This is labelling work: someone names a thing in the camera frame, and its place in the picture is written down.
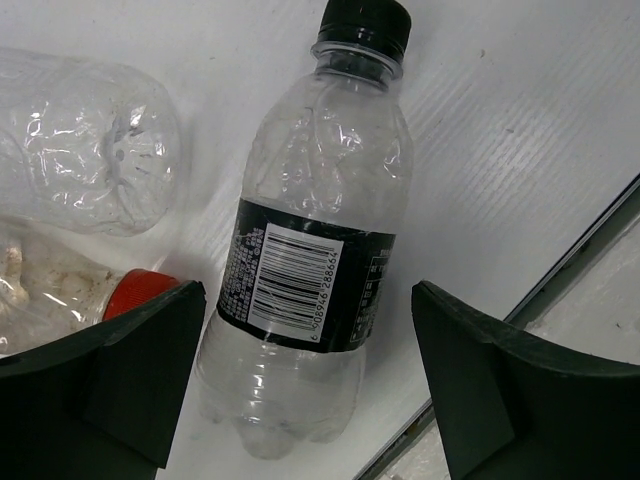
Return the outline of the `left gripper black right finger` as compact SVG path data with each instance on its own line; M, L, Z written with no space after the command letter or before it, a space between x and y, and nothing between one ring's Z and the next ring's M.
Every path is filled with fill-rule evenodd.
M412 316L454 479L635 479L639 369L541 339L429 282Z

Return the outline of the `red-capped red-label bottle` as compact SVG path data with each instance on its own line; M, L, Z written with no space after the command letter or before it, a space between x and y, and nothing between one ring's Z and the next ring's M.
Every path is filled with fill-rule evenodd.
M177 287L146 269L119 271L23 225L1 224L1 357L111 320Z

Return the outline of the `black-capped black-label clear bottle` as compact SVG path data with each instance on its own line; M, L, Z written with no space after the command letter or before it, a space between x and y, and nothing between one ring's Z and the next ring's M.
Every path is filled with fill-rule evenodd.
M244 171L196 373L203 413L253 457L345 430L408 204L399 106L411 18L396 1L331 1L314 71L262 120Z

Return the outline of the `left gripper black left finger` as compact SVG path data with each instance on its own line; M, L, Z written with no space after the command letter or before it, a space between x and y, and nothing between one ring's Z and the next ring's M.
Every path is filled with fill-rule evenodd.
M166 467L205 313L190 281L1 361L4 479L152 479Z

